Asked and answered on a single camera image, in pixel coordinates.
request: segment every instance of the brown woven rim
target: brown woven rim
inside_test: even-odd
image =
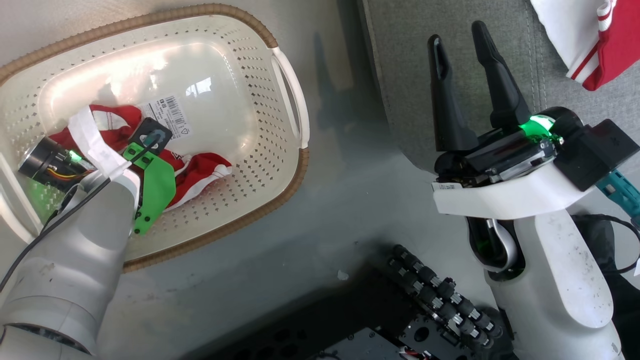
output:
[[[0,67],[0,86],[4,84],[10,77],[17,74],[24,69],[32,67],[37,63],[52,58],[58,54],[67,52],[69,50],[81,47],[82,45],[89,44],[90,42],[98,41],[103,38],[107,38],[113,35],[124,33],[129,30],[143,28],[145,26],[161,24],[163,22],[187,19],[189,17],[203,16],[203,15],[224,15],[240,20],[247,26],[252,28],[264,43],[269,48],[278,46],[278,42],[273,37],[271,32],[253,15],[244,10],[240,10],[234,6],[225,4],[202,4],[187,6],[185,8],[178,8],[173,10],[167,10],[163,12],[151,13],[148,15],[142,15],[133,17],[131,19],[114,22],[109,25],[101,26],[99,28],[86,31],[84,33],[68,37],[59,42],[53,43],[49,46],[43,47],[40,50],[36,50],[21,58],[13,60],[7,65]],[[307,173],[307,166],[309,161],[309,150],[300,149],[300,156],[298,158],[298,167],[293,179],[287,186],[287,188],[278,195],[275,199],[269,201],[265,205],[253,210],[252,212],[230,222],[227,225],[223,225],[213,231],[210,231],[202,236],[199,236],[193,240],[185,241],[168,249],[160,250],[154,254],[143,256],[138,259],[133,259],[125,262],[123,272],[132,272],[160,263],[176,256],[186,254],[189,251],[195,250],[208,243],[214,242],[226,235],[229,235],[241,228],[249,225],[250,223],[262,218],[264,215],[274,211],[287,202],[300,187],[302,180]]]

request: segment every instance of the gray fabric cushion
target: gray fabric cushion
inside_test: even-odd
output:
[[[458,99],[477,134],[490,129],[491,100],[477,62],[471,23],[486,23],[532,112],[551,106],[575,111],[583,122],[613,119],[640,142],[640,65],[596,92],[566,78],[566,67],[525,0],[362,0],[376,72],[394,137],[411,162],[432,170],[433,140],[427,39],[442,37],[454,70]],[[623,170],[635,169],[640,156]]]

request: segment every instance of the white plastic basket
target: white plastic basket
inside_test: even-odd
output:
[[[18,175],[19,161],[87,104],[175,95],[193,134],[169,149],[215,152],[234,164],[231,176],[165,213],[145,236],[132,236],[125,270],[266,215],[293,195],[306,171],[308,114],[296,75],[264,25],[232,6],[190,6],[76,35],[0,68],[0,85],[0,211],[3,225],[26,242],[62,194]]]

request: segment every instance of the gray floor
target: gray floor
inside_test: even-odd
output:
[[[109,22],[199,2],[5,2],[0,63]],[[306,180],[285,206],[251,226],[124,275],[100,332],[102,358],[177,359],[214,349],[255,319],[340,286],[338,271],[353,274],[388,243],[405,244],[474,302],[491,304],[463,219],[436,212],[434,176],[415,168],[391,139],[355,4],[225,2],[274,33],[300,79],[311,123]]]

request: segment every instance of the red and white clothing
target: red and white clothing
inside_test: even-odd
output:
[[[640,59],[640,1],[531,0],[568,78],[596,90]]]
[[[117,108],[90,105],[89,108],[104,142],[115,151],[124,150],[129,145],[129,138],[142,120],[140,109],[131,105]],[[67,150],[79,152],[68,128],[49,138]],[[231,163],[212,152],[180,156],[165,149],[159,157],[171,164],[175,171],[175,196],[165,211],[173,210],[193,199],[208,184],[231,174],[232,170]]]

